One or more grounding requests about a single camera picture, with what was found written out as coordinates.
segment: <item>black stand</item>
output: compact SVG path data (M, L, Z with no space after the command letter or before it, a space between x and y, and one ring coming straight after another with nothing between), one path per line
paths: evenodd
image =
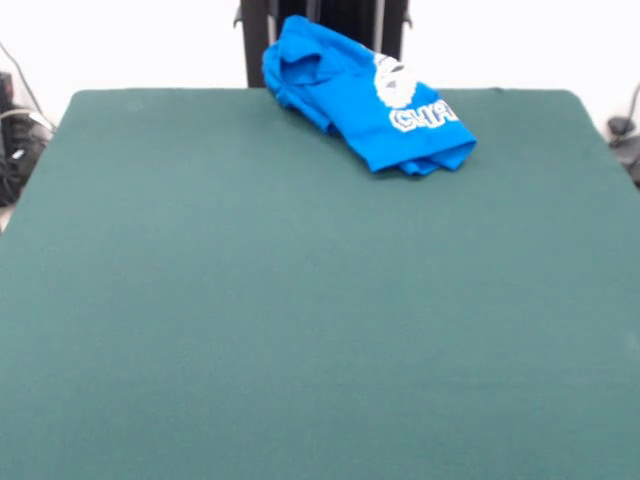
M275 40L290 15L336 30L366 47L394 58L402 50L402 25L409 21L409 0L241 0L249 87L264 87L262 53Z

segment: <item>black cable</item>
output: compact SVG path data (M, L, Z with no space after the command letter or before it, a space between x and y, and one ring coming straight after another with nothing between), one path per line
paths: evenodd
M321 0L307 0L307 18L313 23L320 22Z
M0 50L2 50L2 52L9 59L9 61L13 64L13 66L16 69L16 71L18 72L18 76L20 77L20 81L24 85L24 88L27 90L27 93L29 94L29 97L31 98L31 102L33 103L33 106L36 107L36 110L38 110L40 115L44 116L44 114L42 113L42 108L40 108L40 104L38 103L38 100L36 99L36 96L33 94L33 90L31 90L31 87L29 86L29 82L27 82L27 79L25 78L24 73L22 72L22 68L20 67L20 64L18 63L18 61L15 58L13 58L13 56L9 53L9 50L6 49L6 47L2 44L2 42L0 42Z
M627 115L627 124L624 128L626 132L629 129L629 125L633 120L633 116L636 113L636 103L638 102L638 94L640 94L640 83L636 85L636 89L633 91L633 99L631 100L631 107L629 107L629 115Z

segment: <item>fabric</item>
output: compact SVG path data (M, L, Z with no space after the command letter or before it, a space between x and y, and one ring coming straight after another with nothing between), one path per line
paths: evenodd
M438 92L397 60L304 17L289 17L263 57L265 84L318 128L337 129L373 172L456 170L475 138Z
M442 93L483 141L427 182L264 89L75 95L0 238L0 479L640 479L638 192L574 96Z

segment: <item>white wall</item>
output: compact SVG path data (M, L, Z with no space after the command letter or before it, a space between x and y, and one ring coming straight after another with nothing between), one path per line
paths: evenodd
M2 3L0 39L54 121L80 89L246 86L237 0ZM637 0L411 0L411 12L403 60L435 87L571 89L604 131L640 82Z

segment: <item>white print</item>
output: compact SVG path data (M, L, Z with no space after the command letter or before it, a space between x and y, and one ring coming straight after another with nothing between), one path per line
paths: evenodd
M418 81L402 63L381 53L374 54L376 75L373 84L378 98L389 108L404 108L411 103Z
M407 110L391 110L389 114L391 125L401 132L410 132L416 128L438 128L445 124L448 120L455 122L458 120L457 115L451 110L444 100L423 105L416 109L409 108Z

